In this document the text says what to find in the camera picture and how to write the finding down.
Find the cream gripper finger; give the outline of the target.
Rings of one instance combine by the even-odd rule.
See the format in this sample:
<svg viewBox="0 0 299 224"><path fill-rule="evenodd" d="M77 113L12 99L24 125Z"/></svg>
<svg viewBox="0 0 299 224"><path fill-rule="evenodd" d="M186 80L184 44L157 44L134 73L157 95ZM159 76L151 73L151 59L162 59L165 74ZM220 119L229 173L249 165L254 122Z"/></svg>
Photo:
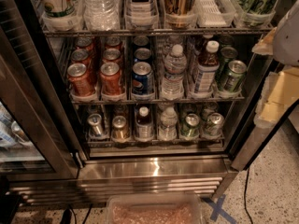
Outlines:
<svg viewBox="0 0 299 224"><path fill-rule="evenodd" d="M273 43L277 28L273 28L267 35L261 38L252 48L252 52L259 55L272 55Z"/></svg>
<svg viewBox="0 0 299 224"><path fill-rule="evenodd" d="M287 66L265 79L258 101L254 124L262 129L274 127L299 99L299 67Z"/></svg>

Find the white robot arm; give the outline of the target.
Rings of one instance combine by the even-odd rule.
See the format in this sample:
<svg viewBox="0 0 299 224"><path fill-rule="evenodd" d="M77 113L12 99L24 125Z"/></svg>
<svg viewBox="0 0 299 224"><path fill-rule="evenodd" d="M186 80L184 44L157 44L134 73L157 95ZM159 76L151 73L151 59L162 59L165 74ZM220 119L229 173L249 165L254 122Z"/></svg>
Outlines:
<svg viewBox="0 0 299 224"><path fill-rule="evenodd" d="M299 1L252 52L270 55L285 65L278 73L266 78L257 104L254 124L261 129L274 127L287 109L299 99Z"/></svg>

